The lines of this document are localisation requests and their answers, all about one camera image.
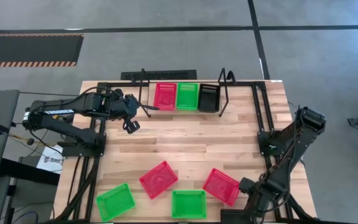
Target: concrete floor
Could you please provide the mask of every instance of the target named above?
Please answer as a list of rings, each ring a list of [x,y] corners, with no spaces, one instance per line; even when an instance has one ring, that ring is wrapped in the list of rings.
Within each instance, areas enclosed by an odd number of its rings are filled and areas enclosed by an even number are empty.
[[[358,24],[354,0],[255,0],[254,4],[260,26]],[[0,29],[251,24],[246,0],[0,0]],[[358,223],[358,131],[346,121],[358,115],[358,30],[262,31],[261,35],[270,77],[284,81],[288,100],[326,115],[326,132],[304,159],[318,216]],[[262,79],[253,31],[85,34],[76,67],[0,68],[0,90],[77,94],[83,80],[117,80],[121,72],[141,68],[197,69],[199,78],[215,78],[222,67],[233,70],[237,79]],[[15,121],[32,101],[57,98],[21,95]],[[21,128],[13,132],[27,134]],[[54,142],[58,136],[48,133],[45,140]],[[9,141],[4,157],[17,159],[28,153]],[[44,217],[50,214],[50,205],[29,209],[43,212]]]

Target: wooden table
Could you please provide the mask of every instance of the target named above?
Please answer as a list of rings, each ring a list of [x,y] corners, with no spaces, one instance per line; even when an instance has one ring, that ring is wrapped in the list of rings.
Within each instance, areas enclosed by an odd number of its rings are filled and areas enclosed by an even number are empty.
[[[97,84],[98,81],[85,81],[81,92]],[[266,81],[266,87],[275,128],[283,129],[292,122],[284,85],[282,82]],[[132,93],[136,97],[139,94],[139,87],[122,87],[121,89],[124,94]],[[164,114],[160,111],[148,118],[139,108],[133,121],[137,120],[141,128],[134,134],[127,134],[122,130],[122,121],[106,123],[108,140],[104,156],[100,160],[95,198],[96,195],[128,183],[136,203],[134,209],[123,213],[112,222],[184,222],[185,220],[171,218],[172,190],[201,189],[213,167],[238,181],[243,177],[257,180],[259,175],[266,171],[265,162],[257,144],[256,133],[259,129],[252,90],[248,86],[231,86],[228,87],[228,92],[229,104],[221,118],[218,114],[191,114],[189,112]],[[264,113],[261,93],[259,96],[261,110]],[[149,88],[143,87],[142,103],[146,105],[151,98],[153,97],[149,95]],[[224,91],[221,91],[221,99],[224,103]],[[265,113],[263,117],[265,127],[268,127]],[[88,128],[90,118],[76,115],[73,125]],[[57,215],[66,207],[76,160],[76,157],[71,157],[63,164],[54,203]],[[179,181],[151,200],[142,188],[139,177],[162,161],[170,164]],[[80,170],[81,162],[78,166],[72,196],[78,187]],[[291,193],[307,213],[316,216],[308,179],[302,164],[297,164],[292,172]],[[88,193],[85,192],[80,218],[85,215],[87,197]],[[240,193],[236,204],[231,208],[243,209],[246,201],[247,196]],[[207,219],[191,221],[220,222],[220,209],[229,208],[208,193],[207,206]],[[265,221],[269,220],[274,220],[273,212],[266,214]],[[96,200],[93,204],[91,221],[100,222]]]

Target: black floor mat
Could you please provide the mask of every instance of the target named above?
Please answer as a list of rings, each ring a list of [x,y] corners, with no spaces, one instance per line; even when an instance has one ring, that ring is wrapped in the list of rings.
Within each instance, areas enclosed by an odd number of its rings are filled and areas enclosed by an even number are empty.
[[[121,80],[140,80],[142,72],[121,72]],[[196,80],[196,70],[148,71],[143,80]]]
[[[83,34],[0,34],[0,67],[71,67]]]

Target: pink basket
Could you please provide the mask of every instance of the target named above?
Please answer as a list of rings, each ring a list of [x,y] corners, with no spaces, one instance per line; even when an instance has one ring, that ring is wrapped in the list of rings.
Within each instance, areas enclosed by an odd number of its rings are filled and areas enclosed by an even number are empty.
[[[178,177],[175,175],[168,163],[163,161],[158,166],[143,175],[139,181],[149,195],[150,199],[153,199],[159,196],[173,183],[178,181]]]
[[[203,189],[220,199],[222,202],[233,206],[239,195],[240,183],[217,169],[212,169]]]
[[[173,111],[177,99],[176,83],[157,83],[155,86],[154,106],[160,110]]]

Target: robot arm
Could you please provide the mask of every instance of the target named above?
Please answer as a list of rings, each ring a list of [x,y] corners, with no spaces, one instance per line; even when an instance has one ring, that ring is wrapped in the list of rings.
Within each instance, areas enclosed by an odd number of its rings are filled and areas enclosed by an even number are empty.
[[[87,93],[69,100],[36,100],[26,108],[23,127],[32,131],[49,129],[68,136],[65,142],[58,144],[63,147],[64,156],[100,156],[104,153],[106,135],[95,130],[76,128],[65,122],[52,118],[56,114],[81,114],[98,119],[124,120],[123,128],[129,133],[137,131],[140,125],[131,119],[136,115],[140,103],[133,95],[123,94],[121,89],[108,90],[107,93]]]
[[[244,210],[222,209],[222,224],[256,223],[255,217],[263,217],[275,209],[267,209],[270,202],[282,198],[282,204],[288,202],[299,218],[311,218],[290,195],[290,174],[308,146],[324,132],[325,124],[324,115],[304,107],[298,109],[294,122],[284,130],[258,133],[261,153],[279,156],[280,160],[257,182],[245,177],[240,181],[240,191],[249,196],[247,205]]]

